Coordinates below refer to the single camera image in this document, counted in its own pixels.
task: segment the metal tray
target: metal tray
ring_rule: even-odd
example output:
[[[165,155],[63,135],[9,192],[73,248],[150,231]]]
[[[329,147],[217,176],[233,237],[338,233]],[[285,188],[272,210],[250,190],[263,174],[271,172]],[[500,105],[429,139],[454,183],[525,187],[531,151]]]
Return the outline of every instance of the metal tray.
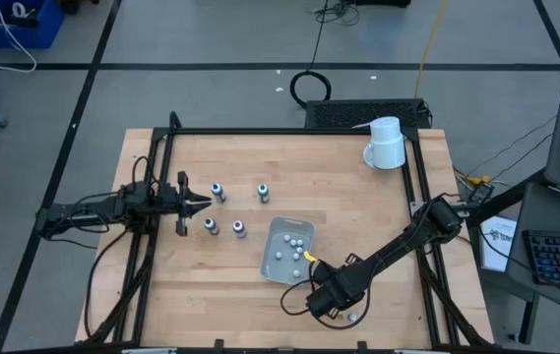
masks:
[[[315,225],[312,222],[298,220],[290,217],[276,216],[271,220],[269,237],[264,250],[264,257],[260,266],[260,273],[265,278],[285,284],[294,284],[308,278],[308,260],[299,255],[299,260],[293,259],[297,246],[290,246],[284,241],[284,236],[290,240],[302,240],[304,251],[312,253]],[[281,259],[276,259],[276,253],[281,252]],[[294,271],[299,270],[299,276],[294,276]]]

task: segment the white mug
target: white mug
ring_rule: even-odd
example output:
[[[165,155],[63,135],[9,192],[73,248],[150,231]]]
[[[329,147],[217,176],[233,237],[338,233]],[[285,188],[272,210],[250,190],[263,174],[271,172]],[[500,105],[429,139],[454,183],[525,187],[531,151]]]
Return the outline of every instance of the white mug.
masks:
[[[362,152],[365,163],[378,169],[394,169],[402,166],[404,157],[404,136],[400,130],[400,119],[383,117],[369,124],[371,141]]]

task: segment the gray floor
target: gray floor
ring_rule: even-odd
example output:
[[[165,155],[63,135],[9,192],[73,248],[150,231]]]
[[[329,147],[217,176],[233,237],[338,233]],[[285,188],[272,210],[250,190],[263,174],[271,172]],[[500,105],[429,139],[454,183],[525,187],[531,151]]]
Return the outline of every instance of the gray floor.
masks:
[[[33,54],[41,63],[90,63],[111,0],[89,2],[68,17],[54,46]],[[103,63],[306,62],[318,24],[305,10],[322,1],[123,0]],[[560,35],[560,2],[545,1]],[[326,25],[318,61],[416,63],[439,2],[413,0],[406,10],[361,7],[354,27]],[[0,50],[0,62],[25,62]],[[450,0],[431,63],[560,64],[544,25],[529,0]],[[56,201],[108,190],[123,133],[166,124],[176,110],[188,127],[300,127],[304,112],[288,85],[294,71],[100,71],[74,142]],[[333,98],[411,97],[415,71],[322,71]],[[11,286],[34,213],[48,184],[58,150],[83,86],[84,71],[0,72],[0,312]],[[317,83],[300,83],[304,98],[321,97]],[[421,96],[445,129],[455,165],[471,170],[557,111],[560,71],[428,71]],[[479,174],[495,175],[552,125],[536,132]],[[501,180],[517,183],[543,166],[548,144]],[[95,244],[93,236],[69,237]],[[42,244],[5,349],[68,345],[74,339],[93,251]],[[560,307],[540,305],[533,344],[510,341],[524,304],[484,286],[496,341],[508,347],[560,351]]]

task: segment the blue container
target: blue container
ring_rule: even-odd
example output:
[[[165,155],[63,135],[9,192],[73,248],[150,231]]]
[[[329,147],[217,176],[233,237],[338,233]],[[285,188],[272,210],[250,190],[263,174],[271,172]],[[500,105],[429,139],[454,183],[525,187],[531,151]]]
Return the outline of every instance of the blue container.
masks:
[[[12,12],[13,3],[20,2],[29,11],[39,9],[38,27],[33,29],[9,26],[9,31],[24,48],[49,48],[63,23],[64,14],[55,0],[0,0],[2,14]],[[9,35],[0,26],[0,48],[12,47]]]

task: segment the wooden tabletop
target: wooden tabletop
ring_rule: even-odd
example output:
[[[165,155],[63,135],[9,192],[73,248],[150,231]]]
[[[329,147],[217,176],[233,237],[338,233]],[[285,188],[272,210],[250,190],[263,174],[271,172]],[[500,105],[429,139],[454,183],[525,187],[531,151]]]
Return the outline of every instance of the wooden tabletop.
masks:
[[[114,188],[130,182],[133,162],[148,153],[151,133],[127,131]],[[443,131],[420,131],[420,138],[431,193],[456,193]],[[175,137],[170,181],[184,170],[193,192],[211,196],[210,187],[218,182],[228,200],[189,220],[188,237],[175,234],[176,216],[161,219],[142,345],[209,347],[221,338],[227,347],[354,348],[358,340],[366,340],[370,348],[430,347],[415,253],[374,278],[369,314],[348,330],[327,329],[308,314],[286,315],[280,295],[287,286],[260,273],[269,224],[277,215],[314,223],[313,254],[334,266],[352,252],[371,255],[409,224],[402,172],[375,171],[365,165],[362,150],[368,140],[368,136]],[[419,198],[412,147],[407,148]],[[138,179],[144,175],[141,169]],[[257,198],[261,183],[270,189],[266,205]],[[218,222],[218,236],[204,229],[205,217]],[[244,239],[237,239],[230,229],[236,219],[248,227]],[[99,249],[120,231],[112,227],[101,237]],[[130,241],[127,236],[112,247],[95,272],[92,328],[119,298]],[[493,341],[470,246],[453,240],[443,246],[443,253],[453,300],[478,332]],[[300,310],[308,293],[309,289],[297,289],[285,303],[292,311]],[[435,302],[441,339],[446,342],[436,297]],[[135,306],[129,308],[125,338],[130,338]],[[363,308],[364,301],[334,321],[324,320],[345,325],[348,314],[360,315]],[[77,339],[84,337],[79,325]]]

